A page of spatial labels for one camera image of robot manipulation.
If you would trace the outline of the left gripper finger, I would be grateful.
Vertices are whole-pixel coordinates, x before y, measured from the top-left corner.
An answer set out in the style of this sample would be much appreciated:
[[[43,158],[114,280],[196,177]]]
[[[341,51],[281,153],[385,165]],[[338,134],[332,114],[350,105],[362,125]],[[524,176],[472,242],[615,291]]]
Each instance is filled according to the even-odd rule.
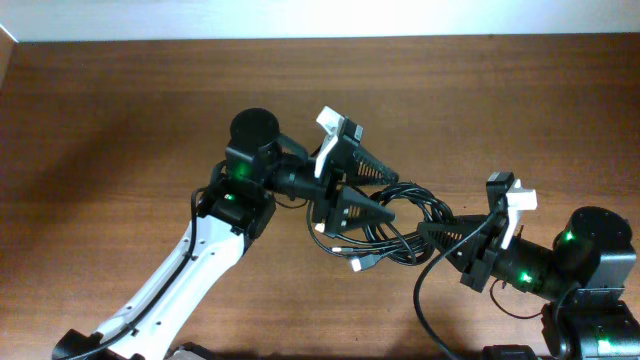
[[[394,170],[363,146],[359,146],[348,158],[345,175],[346,184],[353,186],[392,185],[399,181],[399,175]]]
[[[395,214],[351,187],[343,187],[332,198],[332,234],[393,222]]]

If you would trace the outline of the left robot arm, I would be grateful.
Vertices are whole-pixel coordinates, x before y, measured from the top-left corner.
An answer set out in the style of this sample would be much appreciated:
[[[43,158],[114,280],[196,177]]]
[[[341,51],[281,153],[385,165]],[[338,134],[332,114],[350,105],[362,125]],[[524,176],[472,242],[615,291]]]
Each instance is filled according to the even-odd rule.
[[[277,195],[314,206],[330,235],[394,220],[357,192],[395,184],[398,174],[361,143],[360,125],[329,107],[317,117],[326,135],[308,153],[270,111],[249,108],[231,122],[225,158],[190,199],[190,222],[143,287],[89,336],[69,330],[55,359],[167,359],[180,329],[209,289],[246,254],[276,210]]]

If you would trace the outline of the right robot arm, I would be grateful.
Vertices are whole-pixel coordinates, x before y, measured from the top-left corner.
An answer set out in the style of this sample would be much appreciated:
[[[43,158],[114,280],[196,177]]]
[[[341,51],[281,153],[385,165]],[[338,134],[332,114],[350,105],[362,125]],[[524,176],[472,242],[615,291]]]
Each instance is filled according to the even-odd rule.
[[[486,182],[489,212],[425,221],[418,233],[481,292],[495,278],[545,299],[542,334],[555,359],[636,359],[639,323],[622,301],[636,263],[628,221],[595,206],[576,209],[551,247],[524,239],[517,226],[538,206],[511,172]]]

